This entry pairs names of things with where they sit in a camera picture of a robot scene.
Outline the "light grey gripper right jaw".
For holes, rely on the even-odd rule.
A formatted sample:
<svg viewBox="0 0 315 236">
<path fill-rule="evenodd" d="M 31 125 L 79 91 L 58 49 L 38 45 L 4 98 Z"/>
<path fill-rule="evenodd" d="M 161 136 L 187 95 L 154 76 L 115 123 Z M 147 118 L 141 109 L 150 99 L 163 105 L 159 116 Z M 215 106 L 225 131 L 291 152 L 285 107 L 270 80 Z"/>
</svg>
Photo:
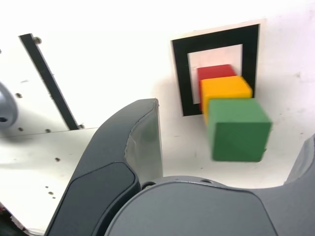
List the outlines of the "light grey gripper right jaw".
<svg viewBox="0 0 315 236">
<path fill-rule="evenodd" d="M 199 178 L 164 178 L 129 200 L 108 236 L 312 236 L 315 139 L 307 139 L 286 182 L 241 189 Z"/>
</svg>

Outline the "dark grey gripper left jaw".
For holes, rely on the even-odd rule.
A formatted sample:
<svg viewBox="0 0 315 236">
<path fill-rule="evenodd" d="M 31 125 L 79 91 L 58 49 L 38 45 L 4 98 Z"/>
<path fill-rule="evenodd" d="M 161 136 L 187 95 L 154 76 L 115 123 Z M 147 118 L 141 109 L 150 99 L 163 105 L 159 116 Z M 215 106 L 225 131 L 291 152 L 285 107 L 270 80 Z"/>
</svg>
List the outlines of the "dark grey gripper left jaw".
<svg viewBox="0 0 315 236">
<path fill-rule="evenodd" d="M 155 98 L 120 109 L 95 132 L 46 230 L 48 236 L 102 236 L 141 185 L 163 176 Z"/>
</svg>

